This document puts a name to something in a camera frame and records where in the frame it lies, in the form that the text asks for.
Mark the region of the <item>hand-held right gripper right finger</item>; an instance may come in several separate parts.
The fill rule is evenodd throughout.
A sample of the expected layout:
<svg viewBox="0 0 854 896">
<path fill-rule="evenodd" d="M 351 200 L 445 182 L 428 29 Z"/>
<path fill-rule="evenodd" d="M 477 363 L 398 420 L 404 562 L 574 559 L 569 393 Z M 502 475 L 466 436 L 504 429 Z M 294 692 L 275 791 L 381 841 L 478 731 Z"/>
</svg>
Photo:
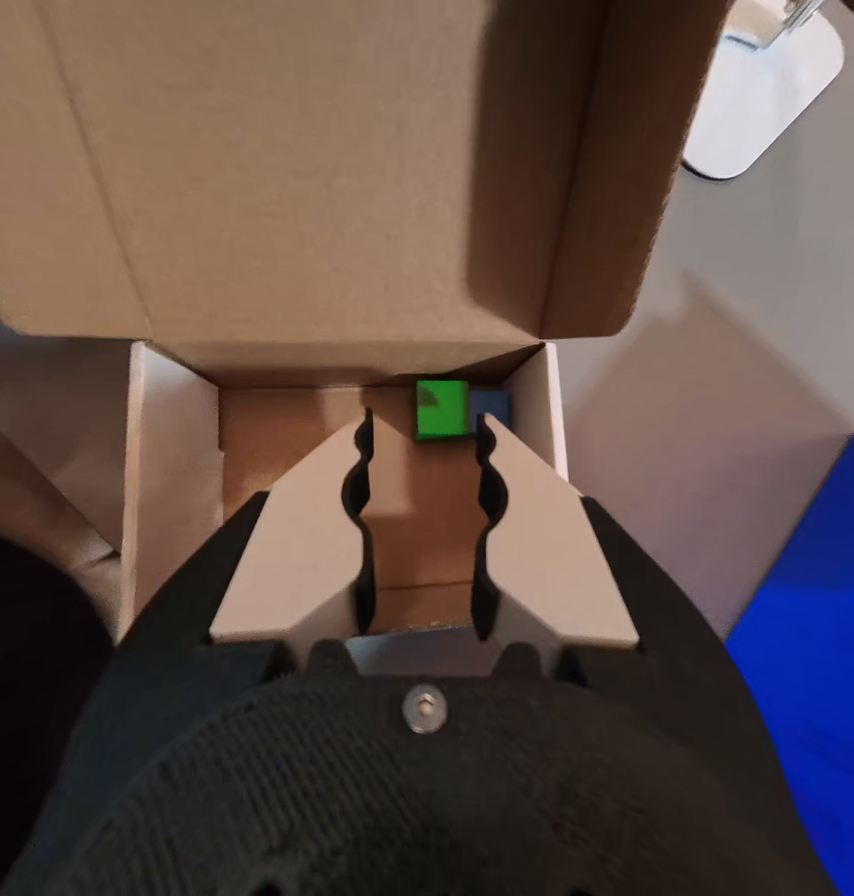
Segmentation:
<svg viewBox="0 0 854 896">
<path fill-rule="evenodd" d="M 492 415 L 478 419 L 479 507 L 471 618 L 481 641 L 535 649 L 636 649 L 582 494 Z"/>
</svg>

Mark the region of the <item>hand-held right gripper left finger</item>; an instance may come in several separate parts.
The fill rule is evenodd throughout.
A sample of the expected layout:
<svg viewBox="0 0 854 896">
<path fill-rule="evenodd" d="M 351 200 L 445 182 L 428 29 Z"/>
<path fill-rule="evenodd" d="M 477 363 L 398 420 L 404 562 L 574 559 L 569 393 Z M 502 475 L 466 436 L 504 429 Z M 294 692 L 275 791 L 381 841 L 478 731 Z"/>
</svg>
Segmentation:
<svg viewBox="0 0 854 896">
<path fill-rule="evenodd" d="M 376 611 L 371 498 L 374 418 L 365 409 L 269 489 L 209 627 L 218 644 L 345 642 Z"/>
</svg>

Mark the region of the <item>blue wooden cube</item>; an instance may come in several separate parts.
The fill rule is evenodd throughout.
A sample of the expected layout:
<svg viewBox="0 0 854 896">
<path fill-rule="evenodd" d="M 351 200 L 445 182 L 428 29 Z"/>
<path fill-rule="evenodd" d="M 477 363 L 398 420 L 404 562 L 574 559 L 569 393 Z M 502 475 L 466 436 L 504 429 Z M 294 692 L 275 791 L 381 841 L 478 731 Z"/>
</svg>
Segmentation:
<svg viewBox="0 0 854 896">
<path fill-rule="evenodd" d="M 511 397 L 500 389 L 471 389 L 469 391 L 469 426 L 475 434 L 481 416 L 491 415 L 503 426 L 512 428 Z"/>
</svg>

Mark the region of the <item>green wooden cube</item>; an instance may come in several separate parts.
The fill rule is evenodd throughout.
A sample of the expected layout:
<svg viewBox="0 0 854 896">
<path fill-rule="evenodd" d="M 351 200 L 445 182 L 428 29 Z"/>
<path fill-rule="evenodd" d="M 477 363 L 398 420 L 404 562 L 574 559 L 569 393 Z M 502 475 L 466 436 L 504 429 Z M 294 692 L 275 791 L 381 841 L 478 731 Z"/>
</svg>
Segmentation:
<svg viewBox="0 0 854 896">
<path fill-rule="evenodd" d="M 415 439 L 466 437 L 471 432 L 470 387 L 465 380 L 419 380 L 415 385 Z"/>
</svg>

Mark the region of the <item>blue plastic bin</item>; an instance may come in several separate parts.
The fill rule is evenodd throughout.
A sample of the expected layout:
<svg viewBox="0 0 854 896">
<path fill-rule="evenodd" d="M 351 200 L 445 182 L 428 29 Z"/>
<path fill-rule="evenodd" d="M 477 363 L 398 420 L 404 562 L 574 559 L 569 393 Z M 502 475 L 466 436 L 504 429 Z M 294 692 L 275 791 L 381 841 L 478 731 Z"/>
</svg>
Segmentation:
<svg viewBox="0 0 854 896">
<path fill-rule="evenodd" d="M 726 647 L 813 847 L 854 895 L 854 435 Z"/>
</svg>

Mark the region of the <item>white cardboard mailer box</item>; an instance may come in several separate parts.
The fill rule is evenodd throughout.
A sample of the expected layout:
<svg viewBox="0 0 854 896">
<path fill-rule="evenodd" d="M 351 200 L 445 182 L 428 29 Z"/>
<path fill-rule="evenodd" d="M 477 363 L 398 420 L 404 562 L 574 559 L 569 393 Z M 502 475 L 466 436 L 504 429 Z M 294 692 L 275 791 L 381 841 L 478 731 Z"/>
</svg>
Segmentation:
<svg viewBox="0 0 854 896">
<path fill-rule="evenodd" d="M 0 2 L 0 320 L 130 342 L 120 639 L 633 648 L 553 340 L 633 314 L 729 2 Z"/>
</svg>

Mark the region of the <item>person's black knitted sweater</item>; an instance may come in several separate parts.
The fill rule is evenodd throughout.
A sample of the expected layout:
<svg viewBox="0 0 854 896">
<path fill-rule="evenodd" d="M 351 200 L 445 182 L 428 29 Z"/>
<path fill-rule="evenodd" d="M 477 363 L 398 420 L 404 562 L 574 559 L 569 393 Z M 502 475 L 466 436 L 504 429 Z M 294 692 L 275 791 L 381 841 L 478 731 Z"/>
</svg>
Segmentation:
<svg viewBox="0 0 854 896">
<path fill-rule="evenodd" d="M 0 884 L 113 651 L 85 590 L 0 536 Z"/>
</svg>

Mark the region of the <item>white document stand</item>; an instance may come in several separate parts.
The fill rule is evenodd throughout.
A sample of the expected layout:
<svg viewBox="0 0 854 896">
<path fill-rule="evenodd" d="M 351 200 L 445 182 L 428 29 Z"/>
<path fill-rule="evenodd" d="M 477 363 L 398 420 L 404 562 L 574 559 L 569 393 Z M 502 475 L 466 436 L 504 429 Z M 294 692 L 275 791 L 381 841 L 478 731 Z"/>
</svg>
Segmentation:
<svg viewBox="0 0 854 896">
<path fill-rule="evenodd" d="M 841 72 L 842 39 L 821 1 L 731 3 L 682 154 L 714 182 L 752 167 Z"/>
</svg>

